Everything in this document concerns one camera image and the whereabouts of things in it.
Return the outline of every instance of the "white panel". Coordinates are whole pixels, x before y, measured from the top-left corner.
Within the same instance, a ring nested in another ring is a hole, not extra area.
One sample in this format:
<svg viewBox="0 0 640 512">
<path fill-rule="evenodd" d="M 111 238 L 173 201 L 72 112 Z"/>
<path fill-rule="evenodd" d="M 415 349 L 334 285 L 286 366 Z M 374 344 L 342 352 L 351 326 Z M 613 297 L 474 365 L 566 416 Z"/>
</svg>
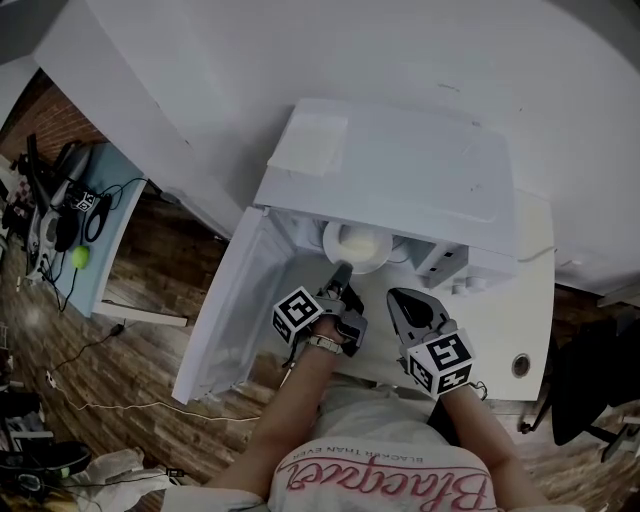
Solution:
<svg viewBox="0 0 640 512">
<path fill-rule="evenodd" d="M 294 111 L 344 116 L 340 168 L 322 177 L 269 167 L 256 203 L 395 234 L 513 255 L 513 180 L 505 139 L 420 111 L 304 99 Z"/>
<path fill-rule="evenodd" d="M 264 315 L 294 254 L 262 210 L 247 208 L 189 339 L 173 388 L 176 400 L 187 403 L 247 378 Z"/>
</svg>

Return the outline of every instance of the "blue table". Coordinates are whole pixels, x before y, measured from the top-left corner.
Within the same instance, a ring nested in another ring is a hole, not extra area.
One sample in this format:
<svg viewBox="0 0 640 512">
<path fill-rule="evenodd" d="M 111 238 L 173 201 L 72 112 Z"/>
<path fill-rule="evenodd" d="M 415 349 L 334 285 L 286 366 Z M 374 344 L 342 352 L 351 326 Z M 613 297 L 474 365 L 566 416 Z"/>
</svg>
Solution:
<svg viewBox="0 0 640 512">
<path fill-rule="evenodd" d="M 124 185 L 135 178 L 144 178 L 144 175 L 115 146 L 112 144 L 100 144 L 93 149 L 91 160 L 82 176 L 82 181 L 92 190 L 100 193 L 112 185 Z M 122 191 L 118 207 L 109 212 L 102 228 L 102 233 L 97 240 L 91 243 L 86 240 L 83 242 L 83 245 L 88 247 L 90 251 L 89 263 L 82 270 L 78 270 L 73 293 L 69 297 L 69 303 L 86 317 L 90 317 L 91 313 L 100 313 L 118 318 L 185 326 L 187 319 L 184 317 L 154 313 L 135 308 L 133 305 L 116 304 L 104 298 L 107 279 L 109 278 L 118 246 L 145 185 L 146 181 L 143 180 L 133 181 L 128 184 Z M 109 191 L 113 195 L 112 208 L 118 201 L 118 196 L 120 195 L 117 192 L 118 190 L 118 188 L 113 188 Z M 75 270 L 71 264 L 71 252 L 78 245 L 80 245 L 80 233 L 78 233 L 71 249 L 67 251 L 62 273 L 56 282 L 58 291 L 64 297 L 71 291 Z M 54 263 L 53 275 L 58 274 L 61 263 L 62 257 L 58 256 Z"/>
</svg>

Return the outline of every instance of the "hand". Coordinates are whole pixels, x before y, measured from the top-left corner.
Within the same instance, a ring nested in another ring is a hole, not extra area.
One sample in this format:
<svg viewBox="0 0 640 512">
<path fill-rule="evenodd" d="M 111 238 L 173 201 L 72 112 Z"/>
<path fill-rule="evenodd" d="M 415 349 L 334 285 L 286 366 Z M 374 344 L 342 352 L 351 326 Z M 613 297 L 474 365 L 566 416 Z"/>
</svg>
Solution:
<svg viewBox="0 0 640 512">
<path fill-rule="evenodd" d="M 342 345 L 346 339 L 336 330 L 336 317 L 333 315 L 322 315 L 314 322 L 311 328 L 313 334 L 326 336 L 334 343 Z"/>
</svg>

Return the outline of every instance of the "white wall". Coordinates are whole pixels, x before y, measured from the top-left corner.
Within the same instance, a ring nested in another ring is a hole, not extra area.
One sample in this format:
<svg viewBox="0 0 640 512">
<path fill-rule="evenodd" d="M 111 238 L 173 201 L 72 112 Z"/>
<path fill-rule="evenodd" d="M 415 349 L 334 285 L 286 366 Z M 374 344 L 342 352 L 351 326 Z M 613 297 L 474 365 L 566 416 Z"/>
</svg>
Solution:
<svg viewBox="0 0 640 512">
<path fill-rule="evenodd" d="M 34 58 L 82 113 L 161 188 L 229 234 L 242 209 L 167 119 L 83 0 L 71 0 Z"/>
<path fill-rule="evenodd" d="M 582 262 L 561 281 L 640 275 L 640 34 L 605 0 L 87 1 L 193 150 L 183 187 L 248 204 L 300 97 L 448 109 L 504 134 L 517 186 L 551 201 L 559 264 Z"/>
<path fill-rule="evenodd" d="M 31 57 L 22 57 L 0 66 L 0 127 L 36 71 L 38 65 Z"/>
</svg>

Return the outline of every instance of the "black chair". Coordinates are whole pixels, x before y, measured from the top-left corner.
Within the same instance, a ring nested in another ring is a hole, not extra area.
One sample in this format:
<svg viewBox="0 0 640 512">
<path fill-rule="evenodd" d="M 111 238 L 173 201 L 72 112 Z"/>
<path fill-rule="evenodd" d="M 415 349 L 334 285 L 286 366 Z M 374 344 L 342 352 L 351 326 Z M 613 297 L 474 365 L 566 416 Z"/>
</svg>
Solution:
<svg viewBox="0 0 640 512">
<path fill-rule="evenodd" d="M 613 433 L 593 425 L 607 405 L 616 407 L 640 399 L 640 321 L 620 329 L 620 322 L 605 320 L 585 324 L 578 335 L 561 349 L 552 337 L 551 388 L 533 425 L 522 423 L 520 432 L 535 431 L 553 408 L 553 438 L 562 446 L 588 432 L 609 443 L 602 455 L 608 460 L 630 432 L 625 425 Z"/>
</svg>

